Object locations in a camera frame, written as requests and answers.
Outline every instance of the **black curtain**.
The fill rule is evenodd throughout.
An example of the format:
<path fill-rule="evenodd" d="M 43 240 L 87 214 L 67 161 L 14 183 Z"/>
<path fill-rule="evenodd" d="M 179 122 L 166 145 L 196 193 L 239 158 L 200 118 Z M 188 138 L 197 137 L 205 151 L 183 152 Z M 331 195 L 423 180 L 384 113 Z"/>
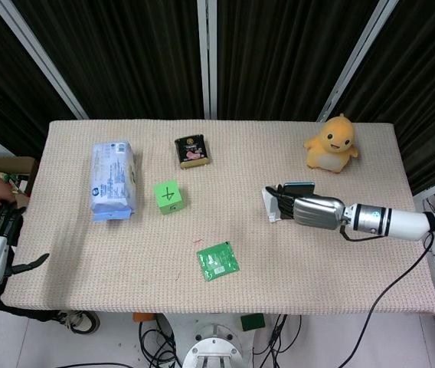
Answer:
<path fill-rule="evenodd" d="M 202 118 L 195 0 L 14 0 L 91 119 Z"/>
<path fill-rule="evenodd" d="M 434 1 L 398 3 L 332 115 L 339 113 L 393 123 L 412 192 L 435 184 Z"/>
<path fill-rule="evenodd" d="M 39 158 L 48 124 L 73 114 L 0 17 L 0 144 Z"/>
<path fill-rule="evenodd" d="M 219 0 L 219 119 L 316 120 L 377 3 Z"/>

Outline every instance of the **cardboard box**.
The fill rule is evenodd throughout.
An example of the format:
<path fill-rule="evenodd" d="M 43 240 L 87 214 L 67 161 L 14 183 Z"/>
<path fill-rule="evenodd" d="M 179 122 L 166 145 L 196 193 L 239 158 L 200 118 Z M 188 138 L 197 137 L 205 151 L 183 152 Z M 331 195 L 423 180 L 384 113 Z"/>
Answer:
<path fill-rule="evenodd" d="M 0 171 L 7 174 L 28 175 L 28 184 L 25 194 L 32 192 L 35 176 L 39 170 L 39 162 L 32 157 L 0 157 Z"/>
<path fill-rule="evenodd" d="M 17 201 L 17 207 L 19 208 L 27 207 L 30 200 L 25 194 L 15 194 L 15 201 Z"/>

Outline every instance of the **black snack box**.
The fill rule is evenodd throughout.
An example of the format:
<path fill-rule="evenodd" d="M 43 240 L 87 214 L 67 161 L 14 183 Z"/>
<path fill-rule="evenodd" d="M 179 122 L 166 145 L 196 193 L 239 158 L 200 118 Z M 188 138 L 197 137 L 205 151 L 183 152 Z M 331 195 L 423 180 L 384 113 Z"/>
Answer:
<path fill-rule="evenodd" d="M 208 151 L 205 149 L 202 134 L 179 138 L 175 140 L 175 145 L 177 146 L 178 159 L 182 169 L 209 163 Z"/>

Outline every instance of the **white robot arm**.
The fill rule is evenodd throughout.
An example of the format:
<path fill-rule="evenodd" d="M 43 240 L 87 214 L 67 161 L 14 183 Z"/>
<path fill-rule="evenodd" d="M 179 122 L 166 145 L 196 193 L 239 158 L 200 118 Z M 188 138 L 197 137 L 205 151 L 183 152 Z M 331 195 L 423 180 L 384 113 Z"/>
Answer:
<path fill-rule="evenodd" d="M 330 230 L 341 227 L 341 232 L 348 226 L 379 237 L 390 236 L 414 242 L 432 232 L 432 252 L 435 254 L 435 214 L 431 212 L 399 211 L 358 203 L 347 207 L 336 198 L 314 194 L 291 196 L 270 187 L 267 191 L 277 198 L 280 211 L 286 218 L 292 218 L 298 224 Z"/>

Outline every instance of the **small box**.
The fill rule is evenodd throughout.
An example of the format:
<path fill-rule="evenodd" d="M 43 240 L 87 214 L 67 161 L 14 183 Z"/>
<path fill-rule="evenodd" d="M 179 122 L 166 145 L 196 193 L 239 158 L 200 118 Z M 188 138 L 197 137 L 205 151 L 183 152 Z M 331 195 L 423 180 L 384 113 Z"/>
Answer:
<path fill-rule="evenodd" d="M 158 184 L 153 188 L 153 192 L 155 193 L 156 202 L 163 215 L 184 208 L 184 201 L 182 200 L 182 196 L 178 190 L 178 184 L 175 180 Z"/>
<path fill-rule="evenodd" d="M 207 165 L 209 163 L 208 151 L 205 149 L 204 136 L 186 136 L 175 141 L 177 146 L 180 168 Z"/>
<path fill-rule="evenodd" d="M 24 174 L 28 176 L 25 194 L 29 196 L 34 186 L 39 162 L 32 157 L 0 157 L 0 171 L 7 174 Z"/>
<path fill-rule="evenodd" d="M 256 330 L 257 328 L 265 327 L 265 318 L 263 314 L 255 313 L 241 316 L 241 327 L 243 331 Z"/>

